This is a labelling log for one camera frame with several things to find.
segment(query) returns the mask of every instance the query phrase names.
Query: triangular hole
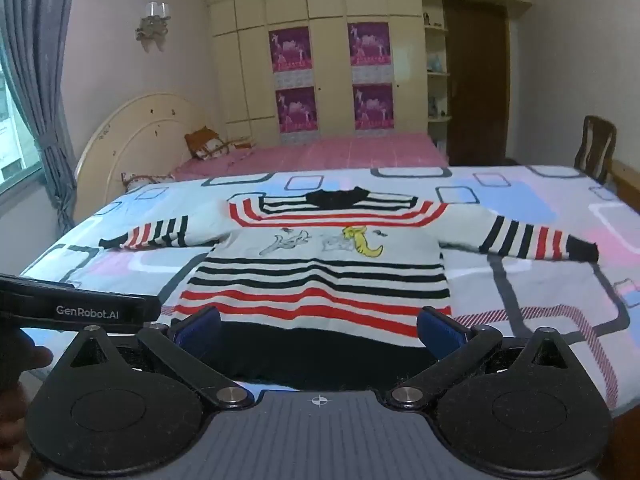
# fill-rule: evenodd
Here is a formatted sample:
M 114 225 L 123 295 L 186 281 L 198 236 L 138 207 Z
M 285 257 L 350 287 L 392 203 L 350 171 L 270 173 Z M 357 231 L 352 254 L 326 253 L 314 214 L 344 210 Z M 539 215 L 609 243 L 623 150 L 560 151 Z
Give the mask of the triangular hole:
M 544 340 L 538 348 L 533 364 L 539 366 L 553 366 L 555 368 L 568 368 L 562 354 L 553 341 Z
M 71 367 L 79 368 L 82 366 L 99 365 L 106 361 L 107 356 L 102 351 L 102 348 L 100 348 L 98 342 L 95 339 L 89 339 L 82 345 L 76 358 L 71 363 Z

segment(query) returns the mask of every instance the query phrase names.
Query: gray curtain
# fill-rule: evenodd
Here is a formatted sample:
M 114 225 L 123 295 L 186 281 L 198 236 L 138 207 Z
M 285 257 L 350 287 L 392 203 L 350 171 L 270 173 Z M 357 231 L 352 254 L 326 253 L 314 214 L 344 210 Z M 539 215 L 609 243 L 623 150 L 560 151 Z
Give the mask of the gray curtain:
M 60 235 L 74 225 L 76 201 L 60 97 L 70 7 L 71 0 L 0 0 L 0 64 L 40 152 Z

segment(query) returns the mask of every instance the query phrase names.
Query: headboard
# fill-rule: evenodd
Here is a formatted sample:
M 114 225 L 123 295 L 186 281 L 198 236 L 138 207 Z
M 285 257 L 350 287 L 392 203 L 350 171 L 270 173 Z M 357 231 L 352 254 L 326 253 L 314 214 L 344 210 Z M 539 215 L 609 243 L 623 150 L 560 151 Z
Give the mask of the headboard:
M 162 175 L 187 161 L 184 135 L 206 124 L 201 110 L 169 93 L 138 97 L 118 108 L 92 135 L 76 167 L 76 222 L 124 193 L 124 171 Z

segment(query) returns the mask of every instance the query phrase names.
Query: building outside window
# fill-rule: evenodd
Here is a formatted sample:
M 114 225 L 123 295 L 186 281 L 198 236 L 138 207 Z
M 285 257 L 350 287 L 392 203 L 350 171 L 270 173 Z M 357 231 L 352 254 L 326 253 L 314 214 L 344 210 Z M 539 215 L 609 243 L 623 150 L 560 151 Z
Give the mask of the building outside window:
M 39 165 L 33 137 L 18 113 L 0 68 L 0 190 Z

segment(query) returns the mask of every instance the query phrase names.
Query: purple poster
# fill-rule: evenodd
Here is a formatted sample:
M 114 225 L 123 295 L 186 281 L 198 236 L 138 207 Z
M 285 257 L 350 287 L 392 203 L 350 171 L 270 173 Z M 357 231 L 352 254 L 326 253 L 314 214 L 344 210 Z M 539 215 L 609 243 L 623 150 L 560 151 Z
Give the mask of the purple poster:
M 274 72 L 313 68 L 309 28 L 282 28 L 269 31 Z
M 390 130 L 394 127 L 391 85 L 353 85 L 356 130 Z
M 289 88 L 276 91 L 280 133 L 311 132 L 318 129 L 314 88 Z
M 348 23 L 347 27 L 349 27 L 351 66 L 391 64 L 388 23 Z

